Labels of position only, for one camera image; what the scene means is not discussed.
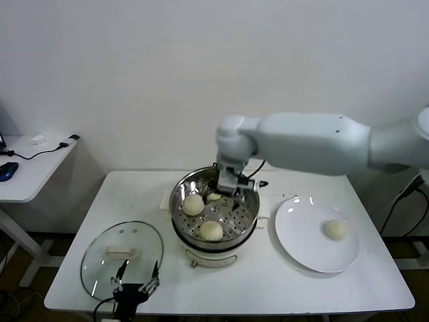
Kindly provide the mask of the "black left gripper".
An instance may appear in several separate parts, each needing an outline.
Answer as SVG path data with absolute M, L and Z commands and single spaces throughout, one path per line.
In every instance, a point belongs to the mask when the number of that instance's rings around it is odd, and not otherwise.
M 111 277 L 111 285 L 114 291 L 113 297 L 117 303 L 114 318 L 119 321 L 132 321 L 138 306 L 147 301 L 147 292 L 155 292 L 160 285 L 158 261 L 154 264 L 151 279 L 147 284 L 122 284 L 123 275 L 128 264 L 129 260 L 124 260 L 116 275 Z

